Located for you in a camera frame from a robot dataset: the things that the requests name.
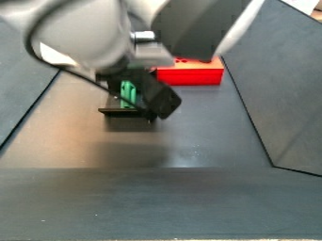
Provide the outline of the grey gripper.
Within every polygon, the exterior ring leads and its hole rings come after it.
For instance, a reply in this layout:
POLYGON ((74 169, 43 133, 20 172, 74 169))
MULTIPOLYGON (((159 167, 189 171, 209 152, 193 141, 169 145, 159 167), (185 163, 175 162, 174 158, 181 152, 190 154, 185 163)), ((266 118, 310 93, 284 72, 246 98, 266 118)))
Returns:
POLYGON ((133 32, 131 47, 130 68, 151 69, 174 65, 174 57, 153 31, 133 32))

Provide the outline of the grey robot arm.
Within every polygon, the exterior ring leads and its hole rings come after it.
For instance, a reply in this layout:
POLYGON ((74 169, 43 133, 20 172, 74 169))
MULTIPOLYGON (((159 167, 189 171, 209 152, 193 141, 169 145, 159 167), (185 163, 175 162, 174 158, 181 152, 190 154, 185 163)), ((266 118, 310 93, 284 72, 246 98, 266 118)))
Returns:
POLYGON ((107 75, 209 61, 245 35, 266 0, 0 0, 30 55, 107 75))

